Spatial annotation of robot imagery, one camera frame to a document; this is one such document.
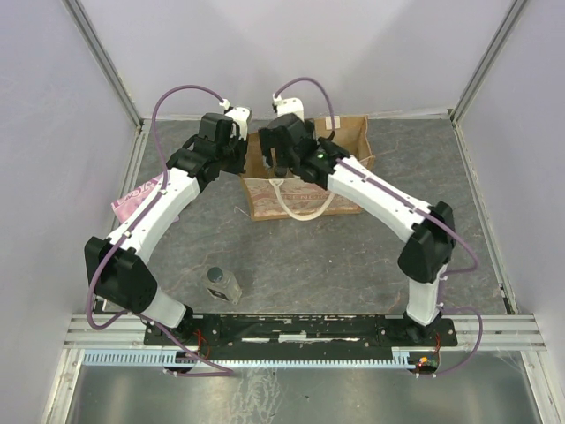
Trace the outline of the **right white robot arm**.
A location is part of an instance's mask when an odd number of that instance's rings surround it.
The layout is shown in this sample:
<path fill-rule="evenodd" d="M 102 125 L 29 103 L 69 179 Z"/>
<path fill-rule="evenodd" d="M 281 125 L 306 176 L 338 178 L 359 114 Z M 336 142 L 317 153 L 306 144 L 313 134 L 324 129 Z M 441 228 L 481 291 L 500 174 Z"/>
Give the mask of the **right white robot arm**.
<path fill-rule="evenodd" d="M 426 344 L 436 333 L 441 275 L 456 245 L 452 208 L 414 199 L 378 178 L 332 136 L 315 136 L 313 122 L 294 114 L 276 118 L 258 135 L 268 167 L 356 203 L 404 243 L 397 260 L 409 279 L 403 332 L 412 344 Z"/>

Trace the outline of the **brown canvas tote bag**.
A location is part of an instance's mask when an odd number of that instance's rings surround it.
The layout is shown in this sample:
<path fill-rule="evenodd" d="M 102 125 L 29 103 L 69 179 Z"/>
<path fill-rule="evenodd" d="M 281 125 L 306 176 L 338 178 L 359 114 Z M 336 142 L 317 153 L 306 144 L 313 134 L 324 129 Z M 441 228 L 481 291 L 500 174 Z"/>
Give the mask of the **brown canvas tote bag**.
<path fill-rule="evenodd" d="M 373 167 L 374 155 L 367 139 L 367 116 L 335 118 L 335 143 L 348 150 L 367 169 Z M 310 221 L 326 215 L 355 215 L 361 207 L 344 197 L 303 182 L 288 173 L 276 178 L 264 164 L 257 132 L 249 134 L 245 174 L 240 178 L 253 221 L 292 218 Z"/>

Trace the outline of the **short clear glass bottle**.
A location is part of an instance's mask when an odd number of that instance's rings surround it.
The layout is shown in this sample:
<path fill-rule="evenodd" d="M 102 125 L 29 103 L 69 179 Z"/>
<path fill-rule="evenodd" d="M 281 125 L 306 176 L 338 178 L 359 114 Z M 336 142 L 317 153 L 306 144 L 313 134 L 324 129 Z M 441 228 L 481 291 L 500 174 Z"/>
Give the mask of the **short clear glass bottle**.
<path fill-rule="evenodd" d="M 203 283 L 208 293 L 216 298 L 236 305 L 242 296 L 242 289 L 235 275 L 220 267 L 211 267 L 203 274 Z"/>

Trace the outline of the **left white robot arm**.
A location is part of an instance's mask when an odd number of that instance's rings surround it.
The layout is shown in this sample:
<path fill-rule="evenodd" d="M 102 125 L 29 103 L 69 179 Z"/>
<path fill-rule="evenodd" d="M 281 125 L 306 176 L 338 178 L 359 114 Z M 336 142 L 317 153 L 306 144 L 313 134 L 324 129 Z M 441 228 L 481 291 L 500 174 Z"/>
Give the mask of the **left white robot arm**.
<path fill-rule="evenodd" d="M 156 188 L 132 215 L 106 238 L 92 237 L 85 246 L 89 293 L 159 322 L 176 345 L 193 338 L 192 310 L 160 288 L 147 264 L 174 219 L 209 183 L 221 172 L 244 172 L 251 118 L 244 107 L 205 114 L 198 132 L 166 162 Z"/>

